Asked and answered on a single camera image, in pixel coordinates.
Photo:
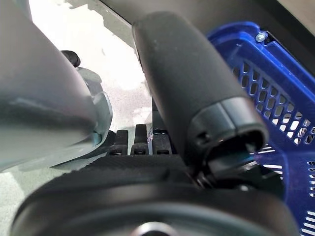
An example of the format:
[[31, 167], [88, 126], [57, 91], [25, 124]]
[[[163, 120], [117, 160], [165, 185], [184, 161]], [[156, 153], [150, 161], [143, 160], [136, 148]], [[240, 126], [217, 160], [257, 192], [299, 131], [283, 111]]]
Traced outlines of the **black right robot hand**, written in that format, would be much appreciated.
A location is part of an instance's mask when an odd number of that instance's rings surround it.
[[12, 236], [297, 236], [268, 130], [220, 54], [172, 12], [133, 24], [138, 58], [179, 158], [106, 156], [29, 195]]

